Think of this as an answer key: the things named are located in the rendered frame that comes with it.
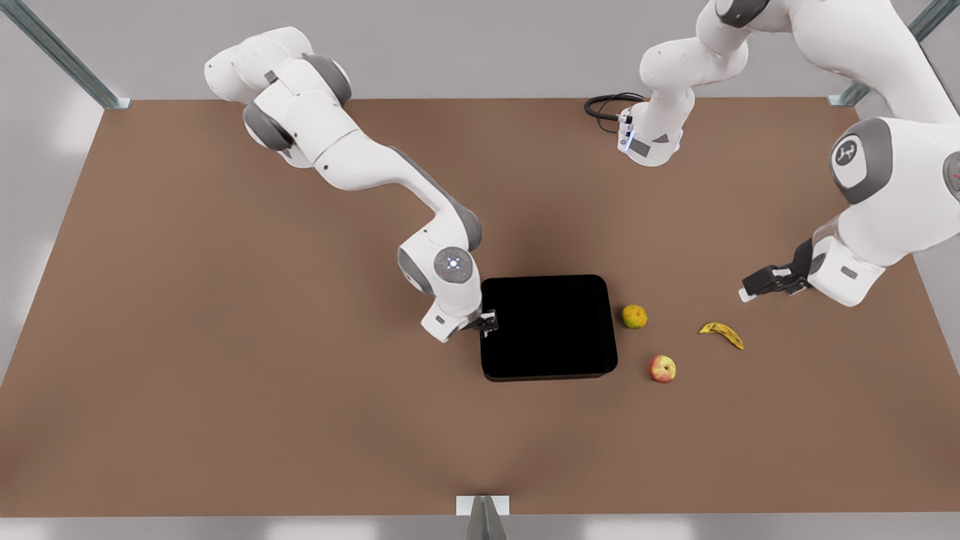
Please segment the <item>silver frame post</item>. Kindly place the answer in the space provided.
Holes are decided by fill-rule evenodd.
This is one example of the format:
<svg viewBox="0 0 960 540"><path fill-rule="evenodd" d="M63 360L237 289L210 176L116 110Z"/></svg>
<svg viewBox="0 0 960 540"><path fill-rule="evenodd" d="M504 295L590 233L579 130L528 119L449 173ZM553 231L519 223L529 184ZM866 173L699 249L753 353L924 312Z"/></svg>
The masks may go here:
<svg viewBox="0 0 960 540"><path fill-rule="evenodd" d="M510 515L510 496L456 496L456 515L469 517L466 540L508 540L501 517Z"/></svg>
<svg viewBox="0 0 960 540"><path fill-rule="evenodd" d="M0 0L0 11L104 110L129 109L133 100L107 88L23 0Z"/></svg>
<svg viewBox="0 0 960 540"><path fill-rule="evenodd" d="M960 112L922 42L960 0L929 0L903 22L890 0L823 0L827 71L853 81L841 94L827 96L831 107L855 107L869 92L881 96L896 119L958 122Z"/></svg>

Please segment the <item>yellow spotted banana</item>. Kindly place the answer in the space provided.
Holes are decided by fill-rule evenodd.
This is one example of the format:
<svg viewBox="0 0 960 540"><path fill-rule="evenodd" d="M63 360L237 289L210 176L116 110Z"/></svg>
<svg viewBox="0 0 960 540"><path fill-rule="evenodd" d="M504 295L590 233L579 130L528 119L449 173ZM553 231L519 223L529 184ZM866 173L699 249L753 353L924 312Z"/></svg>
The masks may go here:
<svg viewBox="0 0 960 540"><path fill-rule="evenodd" d="M707 322L703 325L702 328L698 331L699 335L705 334L716 334L721 335L723 338L726 338L735 348L740 351L744 351L745 346L742 341L742 338L733 328L729 325L724 324L723 322Z"/></svg>

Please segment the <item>black square tray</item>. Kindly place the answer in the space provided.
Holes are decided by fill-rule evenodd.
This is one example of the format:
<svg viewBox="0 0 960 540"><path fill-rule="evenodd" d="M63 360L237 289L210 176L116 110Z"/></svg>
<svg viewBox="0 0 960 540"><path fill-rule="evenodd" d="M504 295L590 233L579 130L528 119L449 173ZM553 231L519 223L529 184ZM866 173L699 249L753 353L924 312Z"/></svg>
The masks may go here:
<svg viewBox="0 0 960 540"><path fill-rule="evenodd" d="M491 382L602 377L617 368L609 290L597 274L487 279L482 296L498 322L480 339Z"/></svg>

